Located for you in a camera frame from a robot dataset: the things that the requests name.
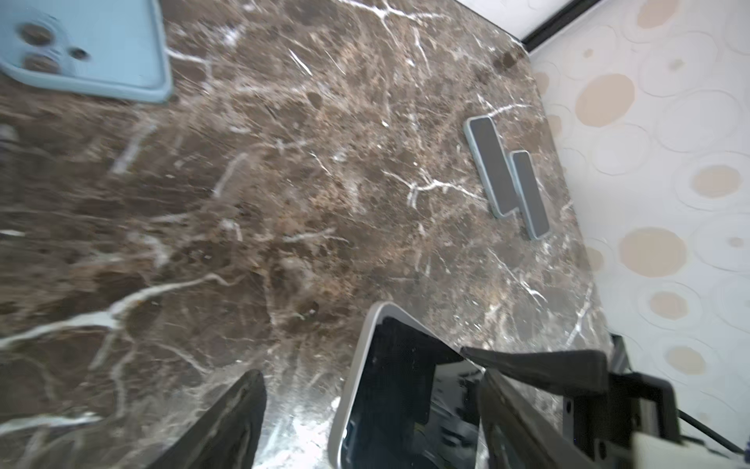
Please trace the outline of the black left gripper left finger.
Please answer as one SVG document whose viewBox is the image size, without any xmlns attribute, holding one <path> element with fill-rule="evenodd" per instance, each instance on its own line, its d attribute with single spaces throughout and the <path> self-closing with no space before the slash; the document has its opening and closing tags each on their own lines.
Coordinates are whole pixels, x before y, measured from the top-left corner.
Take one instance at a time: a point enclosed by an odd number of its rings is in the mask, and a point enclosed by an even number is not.
<svg viewBox="0 0 750 469">
<path fill-rule="evenodd" d="M 268 394 L 258 369 L 247 371 L 152 468 L 250 468 L 262 433 Z"/>
</svg>

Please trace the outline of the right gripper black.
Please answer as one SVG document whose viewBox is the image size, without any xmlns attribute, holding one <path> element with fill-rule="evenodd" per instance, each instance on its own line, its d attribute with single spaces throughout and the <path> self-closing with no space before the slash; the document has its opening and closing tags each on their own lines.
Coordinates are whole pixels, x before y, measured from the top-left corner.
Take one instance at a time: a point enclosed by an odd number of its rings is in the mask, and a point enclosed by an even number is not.
<svg viewBox="0 0 750 469">
<path fill-rule="evenodd" d="M 598 350 L 503 353 L 462 347 L 485 369 L 564 398 L 562 433 L 594 460 L 630 460 L 637 433 L 683 443 L 670 382 L 642 373 L 609 374 Z"/>
</svg>

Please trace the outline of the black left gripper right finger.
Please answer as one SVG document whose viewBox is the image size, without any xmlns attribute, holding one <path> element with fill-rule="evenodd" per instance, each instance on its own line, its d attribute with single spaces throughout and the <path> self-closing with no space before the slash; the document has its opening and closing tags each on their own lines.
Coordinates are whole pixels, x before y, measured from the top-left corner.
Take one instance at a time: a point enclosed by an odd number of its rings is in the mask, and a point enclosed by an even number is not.
<svg viewBox="0 0 750 469">
<path fill-rule="evenodd" d="M 480 422 L 490 468 L 594 468 L 498 371 L 484 374 Z"/>
</svg>

